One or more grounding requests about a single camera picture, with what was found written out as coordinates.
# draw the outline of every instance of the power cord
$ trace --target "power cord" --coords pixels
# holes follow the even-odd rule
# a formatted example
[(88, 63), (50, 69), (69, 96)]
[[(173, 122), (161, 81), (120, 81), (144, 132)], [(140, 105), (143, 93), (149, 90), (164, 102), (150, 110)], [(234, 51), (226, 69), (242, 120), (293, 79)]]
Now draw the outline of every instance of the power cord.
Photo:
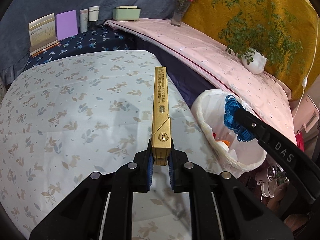
[(297, 114), (297, 112), (298, 112), (298, 110), (299, 110), (299, 106), (300, 106), (302, 97), (303, 97), (303, 95), (304, 95), (305, 88), (306, 88), (307, 83), (308, 83), (308, 76), (309, 76), (309, 74), (310, 74), (310, 71), (311, 71), (311, 69), (312, 69), (313, 63), (314, 63), (315, 58), (316, 58), (317, 43), (318, 43), (318, 31), (319, 31), (319, 16), (318, 16), (318, 14), (317, 14), (317, 21), (318, 21), (318, 23), (317, 23), (317, 36), (316, 36), (316, 48), (315, 48), (315, 53), (314, 53), (314, 55), (313, 55), (313, 60), (312, 60), (312, 64), (311, 64), (311, 67), (310, 67), (310, 69), (309, 69), (309, 72), (308, 72), (308, 74), (307, 74), (306, 76), (304, 76), (304, 78), (303, 78), (303, 81), (302, 81), (303, 92), (302, 92), (302, 95), (301, 95), (301, 97), (300, 97), (300, 101), (299, 101), (299, 104), (298, 104), (298, 107), (297, 107), (297, 111), (295, 112), (295, 114), (294, 114), (294, 116), (293, 116), (293, 119), (296, 117), (296, 114)]

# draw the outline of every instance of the white bottle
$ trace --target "white bottle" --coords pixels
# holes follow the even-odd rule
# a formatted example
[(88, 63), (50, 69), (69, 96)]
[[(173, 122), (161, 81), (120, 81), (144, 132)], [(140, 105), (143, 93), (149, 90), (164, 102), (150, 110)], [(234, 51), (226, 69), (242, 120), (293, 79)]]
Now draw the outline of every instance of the white bottle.
[(226, 152), (229, 152), (229, 147), (223, 141), (216, 141)]
[(88, 31), (88, 9), (80, 10), (80, 32)]

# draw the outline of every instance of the gold cardboard box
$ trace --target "gold cardboard box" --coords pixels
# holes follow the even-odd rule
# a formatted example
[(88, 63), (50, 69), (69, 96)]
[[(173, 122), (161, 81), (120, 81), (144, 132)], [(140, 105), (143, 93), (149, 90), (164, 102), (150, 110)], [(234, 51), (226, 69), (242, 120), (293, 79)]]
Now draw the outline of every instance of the gold cardboard box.
[(166, 67), (155, 69), (151, 146), (156, 165), (167, 165), (171, 150), (171, 123)]

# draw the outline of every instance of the white flower pot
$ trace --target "white flower pot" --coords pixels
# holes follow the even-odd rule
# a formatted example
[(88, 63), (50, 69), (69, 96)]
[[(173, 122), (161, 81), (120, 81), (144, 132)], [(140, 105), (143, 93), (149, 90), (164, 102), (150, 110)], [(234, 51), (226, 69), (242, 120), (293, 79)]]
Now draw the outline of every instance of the white flower pot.
[(264, 66), (267, 63), (267, 58), (261, 55), (256, 50), (253, 50), (255, 54), (251, 53), (250, 55), (253, 58), (253, 62), (247, 63), (247, 59), (242, 56), (242, 64), (243, 66), (249, 70), (252, 74), (260, 74), (264, 70)]

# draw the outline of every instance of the purple card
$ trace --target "purple card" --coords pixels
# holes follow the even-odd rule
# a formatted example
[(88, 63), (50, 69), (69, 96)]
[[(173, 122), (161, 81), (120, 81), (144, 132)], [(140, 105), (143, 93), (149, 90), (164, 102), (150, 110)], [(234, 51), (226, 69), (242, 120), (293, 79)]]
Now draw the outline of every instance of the purple card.
[(77, 15), (75, 10), (57, 14), (56, 24), (58, 41), (78, 34)]

